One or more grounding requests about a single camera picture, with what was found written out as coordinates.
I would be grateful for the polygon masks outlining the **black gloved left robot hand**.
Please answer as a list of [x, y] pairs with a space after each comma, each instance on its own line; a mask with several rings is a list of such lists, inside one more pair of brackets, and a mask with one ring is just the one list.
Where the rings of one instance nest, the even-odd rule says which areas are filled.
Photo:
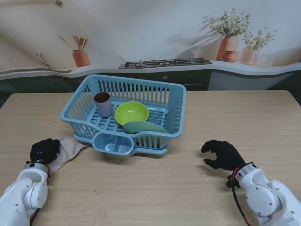
[[58, 139], [48, 138], [32, 145], [30, 151], [31, 162], [41, 162], [50, 164], [60, 153], [60, 141]]

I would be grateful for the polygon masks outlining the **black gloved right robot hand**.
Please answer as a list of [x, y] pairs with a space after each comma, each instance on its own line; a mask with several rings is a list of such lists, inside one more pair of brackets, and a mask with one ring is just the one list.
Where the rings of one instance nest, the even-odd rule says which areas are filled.
[[210, 140], [201, 147], [201, 153], [211, 152], [216, 154], [216, 159], [204, 159], [206, 165], [213, 169], [234, 171], [246, 165], [246, 162], [237, 149], [227, 141]]

